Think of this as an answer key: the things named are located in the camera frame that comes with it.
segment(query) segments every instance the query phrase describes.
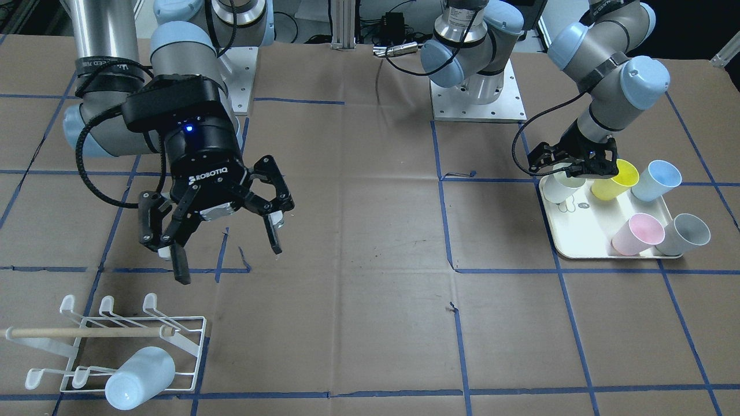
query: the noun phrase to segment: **tray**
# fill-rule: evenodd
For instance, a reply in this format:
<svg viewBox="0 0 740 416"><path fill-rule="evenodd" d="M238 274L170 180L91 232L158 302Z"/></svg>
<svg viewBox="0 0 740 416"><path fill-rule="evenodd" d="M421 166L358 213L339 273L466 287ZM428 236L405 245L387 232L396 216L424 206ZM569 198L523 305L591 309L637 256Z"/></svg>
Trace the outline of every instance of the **tray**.
<svg viewBox="0 0 740 416"><path fill-rule="evenodd" d="M539 182L539 193L542 185ZM659 197L652 202L635 198L632 192L623 192L612 201L601 201L591 193L593 179L561 204L542 198L545 214L555 249L567 258L679 258L663 255L655 247L637 255L621 255L611 246L611 238L627 220L638 212L657 218L664 227L673 220L668 207Z"/></svg>

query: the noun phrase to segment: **light blue cup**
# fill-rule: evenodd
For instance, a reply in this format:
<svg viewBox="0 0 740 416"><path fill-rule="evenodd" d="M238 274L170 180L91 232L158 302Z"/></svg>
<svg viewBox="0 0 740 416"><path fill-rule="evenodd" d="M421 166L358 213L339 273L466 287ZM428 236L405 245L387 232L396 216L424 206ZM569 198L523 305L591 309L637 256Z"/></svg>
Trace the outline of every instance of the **light blue cup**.
<svg viewBox="0 0 740 416"><path fill-rule="evenodd" d="M666 161L651 161L640 174L637 185L632 187L632 195L641 201L651 202L681 184L681 173Z"/></svg>

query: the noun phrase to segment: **cup lying on rack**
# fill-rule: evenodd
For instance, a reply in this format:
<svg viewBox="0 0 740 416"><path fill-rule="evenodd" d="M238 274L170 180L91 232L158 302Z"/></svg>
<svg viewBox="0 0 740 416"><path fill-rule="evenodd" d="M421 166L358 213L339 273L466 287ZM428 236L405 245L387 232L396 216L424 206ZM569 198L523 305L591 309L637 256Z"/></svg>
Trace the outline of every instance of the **cup lying on rack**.
<svg viewBox="0 0 740 416"><path fill-rule="evenodd" d="M165 390L175 379L175 362L157 346L138 350L105 383L105 398L118 410L131 410Z"/></svg>
<svg viewBox="0 0 740 416"><path fill-rule="evenodd" d="M665 230L657 218L644 212L632 215L611 239L611 246L621 255L637 255L663 242Z"/></svg>
<svg viewBox="0 0 740 416"><path fill-rule="evenodd" d="M609 179L595 179L591 185L591 193L602 201L611 201L627 189L635 186L640 174L630 162L617 159L616 168L619 173Z"/></svg>
<svg viewBox="0 0 740 416"><path fill-rule="evenodd" d="M632 187L632 195L640 201L651 202L681 184L679 170L666 161L651 161L647 169L640 173L637 185Z"/></svg>
<svg viewBox="0 0 740 416"><path fill-rule="evenodd" d="M553 167L553 170L570 165L557 164ZM565 201L586 183L584 178L569 178L565 172L545 176L542 180L545 182L542 184L542 196L553 204L560 204Z"/></svg>
<svg viewBox="0 0 740 416"><path fill-rule="evenodd" d="M709 243L712 234L699 217L678 214L665 226L665 239L655 248L665 255L682 255Z"/></svg>

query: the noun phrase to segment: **light blue cap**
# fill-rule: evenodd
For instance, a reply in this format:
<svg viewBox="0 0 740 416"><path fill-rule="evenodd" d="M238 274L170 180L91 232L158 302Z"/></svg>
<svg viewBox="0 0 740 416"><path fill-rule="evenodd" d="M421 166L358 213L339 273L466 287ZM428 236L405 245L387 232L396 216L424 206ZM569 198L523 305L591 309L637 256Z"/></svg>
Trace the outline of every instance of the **light blue cap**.
<svg viewBox="0 0 740 416"><path fill-rule="evenodd" d="M75 149L77 147L77 139L80 136L80 132L85 128L85 122L82 120L82 114L80 114L80 105L73 105L64 111L64 121L62 121L62 129L64 130L64 137L67 138L67 143ZM112 158L113 155L106 152L92 134L88 134L85 138L85 145L82 147L82 155L91 156L93 158Z"/></svg>
<svg viewBox="0 0 740 416"><path fill-rule="evenodd" d="M522 12L509 3L501 0L491 0L483 10L485 23L510 35L521 36L524 27Z"/></svg>
<svg viewBox="0 0 740 416"><path fill-rule="evenodd" d="M216 52L216 49L211 43L211 39L203 31L203 29L195 26L187 21L169 21L162 24L152 34L151 50L152 55L157 49L166 46L168 44L174 44L178 42L195 42L204 44Z"/></svg>
<svg viewBox="0 0 740 416"><path fill-rule="evenodd" d="M188 21L203 7L203 0L154 0L157 24L168 21Z"/></svg>
<svg viewBox="0 0 740 416"><path fill-rule="evenodd" d="M619 74L622 92L639 110L647 110L668 91L670 73L663 64L649 56L635 56Z"/></svg>
<svg viewBox="0 0 740 416"><path fill-rule="evenodd" d="M642 42L645 41L645 39L650 36L650 34L653 32L653 29L655 29L655 11L652 7L648 6L645 3L640 2L640 6L642 6L643 9L647 12L647 17L650 20L650 23L647 24L647 34L645 34L645 37L642 39L642 41L639 44L642 44Z"/></svg>
<svg viewBox="0 0 740 416"><path fill-rule="evenodd" d="M275 14L272 12L272 0L267 0L265 10L265 36L262 37L260 46L270 46L275 41Z"/></svg>
<svg viewBox="0 0 740 416"><path fill-rule="evenodd" d="M424 42L420 54L421 64L427 73L444 65L452 56L452 52L435 39ZM465 73L457 58L455 58L444 68L430 75L429 78L440 87L449 88L463 82L465 80Z"/></svg>
<svg viewBox="0 0 740 416"><path fill-rule="evenodd" d="M583 39L586 37L588 27L578 22L571 23L563 29L550 45L548 56L560 70L570 64L571 59L576 55L576 51L581 47Z"/></svg>

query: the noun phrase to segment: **wooden dowel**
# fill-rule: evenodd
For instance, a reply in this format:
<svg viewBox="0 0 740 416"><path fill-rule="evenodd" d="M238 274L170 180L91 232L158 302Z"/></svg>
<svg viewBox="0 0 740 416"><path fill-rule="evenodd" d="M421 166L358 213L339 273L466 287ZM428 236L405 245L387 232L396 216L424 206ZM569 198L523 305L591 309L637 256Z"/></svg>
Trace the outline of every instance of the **wooden dowel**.
<svg viewBox="0 0 740 416"><path fill-rule="evenodd" d="M175 328L162 325L153 328L10 328L9 335L11 338L154 338L159 337L160 328L164 328L165 337L175 334Z"/></svg>

